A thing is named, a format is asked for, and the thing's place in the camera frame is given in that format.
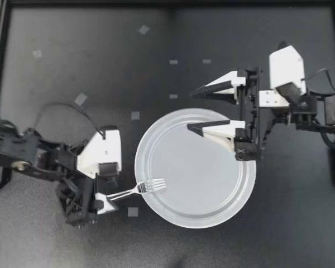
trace silver fork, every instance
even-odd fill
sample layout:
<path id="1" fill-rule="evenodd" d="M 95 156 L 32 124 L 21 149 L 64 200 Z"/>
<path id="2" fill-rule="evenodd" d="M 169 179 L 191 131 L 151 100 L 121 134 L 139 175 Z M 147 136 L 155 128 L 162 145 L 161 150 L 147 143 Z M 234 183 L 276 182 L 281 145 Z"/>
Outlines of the silver fork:
<path id="1" fill-rule="evenodd" d="M 138 183 L 133 189 L 107 195 L 111 201 L 119 200 L 131 194 L 146 194 L 161 190 L 166 187 L 165 179 L 152 179 Z"/>

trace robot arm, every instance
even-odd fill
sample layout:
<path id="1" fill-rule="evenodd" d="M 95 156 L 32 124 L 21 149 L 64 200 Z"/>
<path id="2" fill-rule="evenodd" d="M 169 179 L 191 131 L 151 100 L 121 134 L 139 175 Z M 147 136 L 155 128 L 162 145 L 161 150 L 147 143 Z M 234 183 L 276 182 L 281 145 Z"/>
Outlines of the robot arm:
<path id="1" fill-rule="evenodd" d="M 44 140 L 33 129 L 20 135 L 14 124 L 0 119 L 0 166 L 58 181 L 56 195 L 66 223 L 78 228 L 95 223 L 98 215 L 117 210 L 102 192 L 107 184 L 116 184 L 122 169 L 119 130 L 100 130 L 105 135 L 96 132 L 88 144 L 70 147 Z"/>
<path id="2" fill-rule="evenodd" d="M 276 123 L 294 123 L 296 129 L 320 132 L 331 148 L 327 133 L 335 135 L 335 94 L 320 94 L 308 90 L 305 84 L 303 58 L 292 46 L 282 46 L 269 56 L 270 89 L 259 87 L 261 72 L 255 70 L 232 71 L 192 92 L 191 96 L 225 100 L 240 107 L 238 121 L 189 124 L 187 128 L 209 138 L 228 151 L 234 151 L 237 160 L 258 160 L 264 150 L 266 135 Z M 246 122 L 247 100 L 252 121 Z M 317 102 L 324 102 L 325 125 L 317 120 Z M 274 115 L 264 137 L 260 129 L 260 110 L 269 109 Z"/>

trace black frame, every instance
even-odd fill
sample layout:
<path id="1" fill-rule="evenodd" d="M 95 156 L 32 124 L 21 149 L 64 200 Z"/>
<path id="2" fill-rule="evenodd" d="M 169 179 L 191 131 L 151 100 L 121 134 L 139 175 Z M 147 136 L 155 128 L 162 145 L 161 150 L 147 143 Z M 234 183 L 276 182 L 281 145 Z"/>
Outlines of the black frame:
<path id="1" fill-rule="evenodd" d="M 0 0 L 0 87 L 1 76 L 6 50 L 6 41 L 10 23 L 11 10 L 18 6 L 122 6 L 122 7 L 184 7 L 184 6 L 238 6 L 238 5 L 297 5 L 312 6 L 325 5 L 331 6 L 335 23 L 335 0 Z M 0 189 L 11 179 L 11 170 L 3 169 L 0 181 Z"/>

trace gray table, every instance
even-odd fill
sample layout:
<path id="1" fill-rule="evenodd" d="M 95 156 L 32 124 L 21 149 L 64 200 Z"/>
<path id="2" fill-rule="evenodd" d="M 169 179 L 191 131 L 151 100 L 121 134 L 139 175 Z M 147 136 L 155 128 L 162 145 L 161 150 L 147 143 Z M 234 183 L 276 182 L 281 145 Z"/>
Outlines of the gray table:
<path id="1" fill-rule="evenodd" d="M 138 32 L 142 25 L 150 28 L 145 35 Z M 327 7 L 16 9 L 0 114 L 23 130 L 43 104 L 72 102 L 84 93 L 87 111 L 121 130 L 119 183 L 128 188 L 135 184 L 138 142 L 150 124 L 186 107 L 233 118 L 236 107 L 191 100 L 188 93 L 239 66 L 260 64 L 267 73 L 268 55 L 281 40 L 302 54 L 307 74 L 328 67 L 335 83 L 335 33 Z M 171 59 L 178 65 L 170 65 Z M 266 78 L 262 85 L 267 87 Z M 309 85 L 329 91 L 325 79 Z M 140 111 L 140 120 L 131 120 L 132 111 Z M 39 131 L 65 142 L 94 132 L 64 108 L 50 111 Z M 0 191 L 0 267 L 335 267 L 328 150 L 318 134 L 292 126 L 277 126 L 269 137 L 246 206 L 213 228 L 173 226 L 134 197 L 96 226 L 73 229 L 64 224 L 54 187 L 15 175 Z M 128 207 L 139 207 L 139 216 L 128 218 Z"/>

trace white plate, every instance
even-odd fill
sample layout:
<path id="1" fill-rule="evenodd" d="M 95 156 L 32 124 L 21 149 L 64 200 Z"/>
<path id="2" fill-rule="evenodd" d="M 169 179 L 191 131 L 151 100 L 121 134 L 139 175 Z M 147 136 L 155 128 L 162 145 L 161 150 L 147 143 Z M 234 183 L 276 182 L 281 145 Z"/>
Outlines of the white plate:
<path id="1" fill-rule="evenodd" d="M 207 228 L 230 219 L 247 202 L 256 162 L 237 161 L 233 152 L 186 127 L 227 119 L 206 109 L 182 109 L 163 116 L 144 134 L 135 156 L 135 177 L 137 183 L 166 179 L 167 188 L 143 195 L 165 220 Z"/>

